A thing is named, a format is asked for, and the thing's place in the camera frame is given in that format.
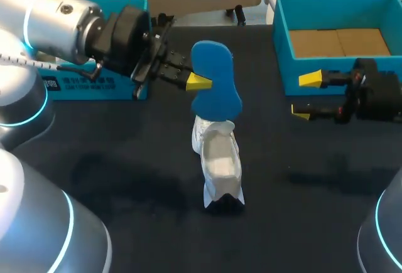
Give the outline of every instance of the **black mat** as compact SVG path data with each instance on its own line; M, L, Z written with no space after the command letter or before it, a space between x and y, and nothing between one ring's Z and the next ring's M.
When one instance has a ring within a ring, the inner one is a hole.
M402 127L290 115L269 26L175 28L234 54L235 135L246 207L205 211L192 97L156 82L145 102L59 102L45 137L15 154L107 225L115 272L359 272L356 237L402 159Z

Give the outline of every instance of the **cardboard box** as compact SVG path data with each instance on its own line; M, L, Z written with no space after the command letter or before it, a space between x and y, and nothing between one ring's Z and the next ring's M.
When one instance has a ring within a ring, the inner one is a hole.
M351 71L360 56L402 80L400 0L276 0L273 41L287 95L344 94L344 87L300 87L298 77Z
M377 28L291 30L290 38L297 58L391 55Z

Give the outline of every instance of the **shoe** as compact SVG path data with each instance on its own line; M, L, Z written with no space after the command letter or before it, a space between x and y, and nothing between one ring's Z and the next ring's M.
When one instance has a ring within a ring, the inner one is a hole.
M192 134L193 150L201 156L204 173L204 207L230 194L244 204L241 188L239 147L231 121L211 122L196 116Z

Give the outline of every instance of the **blue box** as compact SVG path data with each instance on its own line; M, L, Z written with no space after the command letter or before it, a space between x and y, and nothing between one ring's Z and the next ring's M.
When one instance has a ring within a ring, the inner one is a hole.
M126 5L147 11L148 0L90 0L97 3L103 10L105 18L111 13L120 12ZM92 71L94 62L81 66L63 63L66 67L79 67ZM128 78L110 70L103 69L96 82L81 77L74 72L54 72L40 70L42 79L53 100L132 100L134 83ZM147 98L148 84L144 86L139 96L140 100Z
M342 87L325 90L298 85L300 75L318 69L349 72L356 56L296 58L291 30L379 28L391 56L370 56L380 71L402 78L402 5L400 0L277 0L274 47L286 95L344 94Z

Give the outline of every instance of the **open box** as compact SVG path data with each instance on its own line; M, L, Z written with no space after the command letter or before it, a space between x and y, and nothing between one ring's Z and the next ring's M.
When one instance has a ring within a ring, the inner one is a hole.
M344 88L301 88L318 69L349 72L358 57L402 78L400 0L277 0L274 47L287 95L343 94Z
M108 18L111 13L120 13L126 5L147 11L147 0L89 0L97 3ZM89 72L95 68L94 61L76 66L65 62L65 67L85 69ZM39 69L43 82L47 87L49 96L53 100L132 100L134 82L129 77L103 69L95 82L90 82L75 72L51 71ZM147 98L148 84L141 90L139 100Z

